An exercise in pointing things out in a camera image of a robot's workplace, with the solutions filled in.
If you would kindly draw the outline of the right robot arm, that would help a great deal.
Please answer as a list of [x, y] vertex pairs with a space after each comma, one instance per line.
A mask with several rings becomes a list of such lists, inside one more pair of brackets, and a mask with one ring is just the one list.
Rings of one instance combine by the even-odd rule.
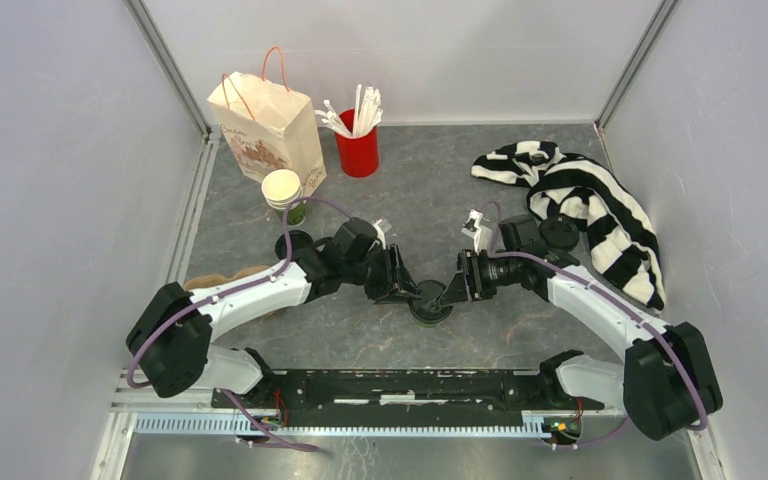
[[618, 356], [616, 363], [568, 350], [541, 363], [537, 392], [551, 408], [590, 399], [625, 413], [646, 437], [700, 431], [723, 397], [702, 333], [670, 325], [604, 286], [572, 255], [579, 232], [564, 215], [540, 221], [524, 214], [490, 228], [478, 211], [463, 227], [473, 246], [459, 252], [448, 284], [425, 281], [410, 304], [424, 325], [446, 319], [459, 303], [492, 299], [518, 285], [571, 314]]

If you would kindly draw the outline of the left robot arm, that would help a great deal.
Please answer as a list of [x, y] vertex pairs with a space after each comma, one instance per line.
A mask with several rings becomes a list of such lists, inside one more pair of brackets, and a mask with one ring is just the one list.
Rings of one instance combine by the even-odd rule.
[[170, 398], [192, 387], [227, 389], [250, 407], [266, 405], [274, 381], [255, 354], [222, 348], [216, 340], [231, 330], [277, 310], [331, 295], [342, 285], [363, 288], [375, 304], [407, 303], [421, 296], [397, 245], [384, 239], [384, 222], [345, 221], [330, 236], [313, 239], [291, 230], [276, 243], [279, 263], [212, 287], [161, 287], [126, 337], [132, 370]]

